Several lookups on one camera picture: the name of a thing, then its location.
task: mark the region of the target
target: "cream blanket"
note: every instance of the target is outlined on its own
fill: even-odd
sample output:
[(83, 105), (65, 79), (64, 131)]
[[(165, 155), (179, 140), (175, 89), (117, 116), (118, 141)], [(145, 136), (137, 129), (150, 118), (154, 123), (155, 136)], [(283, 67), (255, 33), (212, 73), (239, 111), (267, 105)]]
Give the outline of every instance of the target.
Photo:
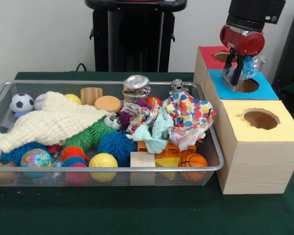
[(0, 133), (0, 150), (9, 153), (33, 141), (44, 145), (57, 144), (77, 135), (102, 117), (113, 115), (94, 106), (78, 105), (60, 93), (47, 92), (41, 111), (20, 117), (9, 133)]

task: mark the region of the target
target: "orange basketball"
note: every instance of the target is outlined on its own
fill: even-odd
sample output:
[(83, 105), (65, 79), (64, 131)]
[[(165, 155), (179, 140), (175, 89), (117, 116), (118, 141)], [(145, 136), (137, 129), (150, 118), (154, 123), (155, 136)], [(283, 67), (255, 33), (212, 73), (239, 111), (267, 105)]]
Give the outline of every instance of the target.
[(155, 103), (158, 103), (160, 106), (162, 106), (162, 102), (160, 99), (158, 99), (157, 97), (150, 97), (146, 100), (146, 102), (152, 106), (154, 105)]
[[(179, 165), (179, 167), (207, 167), (208, 163), (206, 159), (197, 153), (189, 153), (184, 156)], [(206, 171), (202, 172), (181, 172), (181, 176), (190, 182), (199, 182), (205, 178)]]

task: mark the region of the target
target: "wire mesh basket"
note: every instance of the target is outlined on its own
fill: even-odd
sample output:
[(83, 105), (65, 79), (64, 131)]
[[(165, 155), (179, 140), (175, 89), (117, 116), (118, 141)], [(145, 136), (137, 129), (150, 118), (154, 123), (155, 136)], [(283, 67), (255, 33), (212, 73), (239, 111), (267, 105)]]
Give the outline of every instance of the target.
[[(204, 100), (200, 87), (195, 83), (184, 83), (191, 96)], [(169, 96), (171, 83), (151, 82), (150, 96), (165, 100)], [(86, 87), (100, 87), (104, 95), (113, 95), (123, 100), (122, 82), (108, 81), (11, 81), (0, 86), (0, 132), (7, 133), (15, 122), (14, 114), (9, 109), (12, 96), (26, 93), (36, 98), (48, 91), (80, 96), (80, 90)], [(63, 187), (63, 186), (203, 186), (216, 170), (223, 167), (224, 160), (215, 130), (212, 127), (197, 148), (197, 153), (205, 157), (208, 167), (0, 167), (0, 186), (13, 187)], [(95, 149), (86, 152), (89, 158), (96, 154)], [(200, 182), (185, 180), (183, 174), (200, 172)], [(166, 174), (174, 174), (173, 180)], [(96, 181), (92, 176), (115, 175), (109, 182)]]

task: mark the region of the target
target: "green tablecloth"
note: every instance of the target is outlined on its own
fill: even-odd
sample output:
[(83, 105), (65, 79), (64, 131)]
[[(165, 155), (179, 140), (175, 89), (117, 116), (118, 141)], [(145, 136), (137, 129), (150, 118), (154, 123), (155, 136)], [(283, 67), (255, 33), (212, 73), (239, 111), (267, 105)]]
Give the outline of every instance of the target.
[[(129, 73), (19, 73), (16, 79), (124, 80)], [(191, 81), (192, 73), (147, 73)], [(204, 187), (0, 188), (0, 234), (294, 234), (294, 174), (283, 195)]]

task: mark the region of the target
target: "tennis ball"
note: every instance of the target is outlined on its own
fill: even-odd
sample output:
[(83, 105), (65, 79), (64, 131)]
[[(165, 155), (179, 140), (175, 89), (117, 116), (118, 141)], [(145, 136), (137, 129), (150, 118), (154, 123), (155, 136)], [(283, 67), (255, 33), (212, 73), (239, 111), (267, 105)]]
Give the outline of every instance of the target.
[(70, 101), (73, 101), (77, 104), (82, 104), (82, 101), (80, 101), (80, 99), (78, 98), (78, 96), (74, 95), (74, 94), (66, 94), (64, 95), (67, 99), (69, 99)]
[[(99, 153), (89, 162), (89, 167), (118, 167), (117, 160), (108, 153)], [(114, 179), (116, 172), (91, 172), (92, 178), (99, 182), (109, 182)]]

